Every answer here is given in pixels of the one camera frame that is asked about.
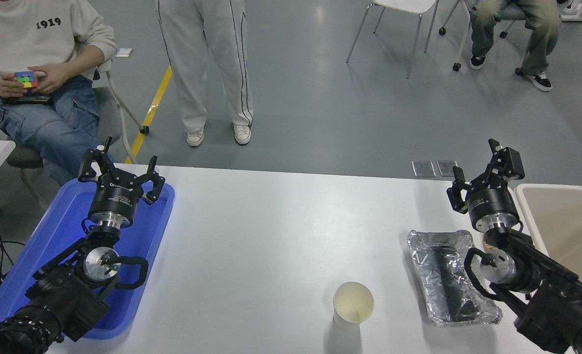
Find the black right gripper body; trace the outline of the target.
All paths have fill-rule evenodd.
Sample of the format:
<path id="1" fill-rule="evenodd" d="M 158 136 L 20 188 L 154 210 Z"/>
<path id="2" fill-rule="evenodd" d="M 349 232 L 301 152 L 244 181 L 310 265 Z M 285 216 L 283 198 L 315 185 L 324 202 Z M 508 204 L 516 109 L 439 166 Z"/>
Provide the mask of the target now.
<path id="1" fill-rule="evenodd" d="M 493 223 L 514 226 L 520 219 L 506 181 L 488 184 L 473 181 L 468 191 L 468 215 L 473 226 Z"/>

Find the person's left hand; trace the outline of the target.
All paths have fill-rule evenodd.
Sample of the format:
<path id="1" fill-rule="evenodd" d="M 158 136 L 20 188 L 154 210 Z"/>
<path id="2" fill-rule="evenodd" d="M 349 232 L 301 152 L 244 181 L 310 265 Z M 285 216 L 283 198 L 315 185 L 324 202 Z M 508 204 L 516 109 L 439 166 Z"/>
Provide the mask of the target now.
<path id="1" fill-rule="evenodd" d="M 37 88 L 32 90 L 33 93 L 51 94 L 72 76 L 68 63 L 32 66 L 29 70 L 45 74 L 45 78 L 40 79 Z"/>

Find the person's right hand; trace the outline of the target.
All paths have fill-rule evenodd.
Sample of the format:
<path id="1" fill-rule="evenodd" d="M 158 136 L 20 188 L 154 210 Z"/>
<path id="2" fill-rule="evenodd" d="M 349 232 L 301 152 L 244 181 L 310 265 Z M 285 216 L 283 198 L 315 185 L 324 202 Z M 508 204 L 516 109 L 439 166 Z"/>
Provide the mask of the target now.
<path id="1" fill-rule="evenodd" d="M 5 73 L 0 75 L 0 97 L 1 98 L 19 98 L 24 96 L 28 90 L 23 83 L 16 80 L 16 74 Z"/>

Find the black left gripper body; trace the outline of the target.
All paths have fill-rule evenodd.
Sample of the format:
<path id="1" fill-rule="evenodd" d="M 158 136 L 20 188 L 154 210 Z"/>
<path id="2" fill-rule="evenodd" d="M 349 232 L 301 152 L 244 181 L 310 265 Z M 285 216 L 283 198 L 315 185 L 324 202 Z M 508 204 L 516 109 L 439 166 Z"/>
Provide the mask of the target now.
<path id="1" fill-rule="evenodd" d="M 99 220 L 104 213 L 115 213 L 126 220 L 133 220 L 136 214 L 139 199 L 143 196 L 140 185 L 114 182 L 110 177 L 96 181 L 96 193 L 89 208 L 89 218 Z"/>

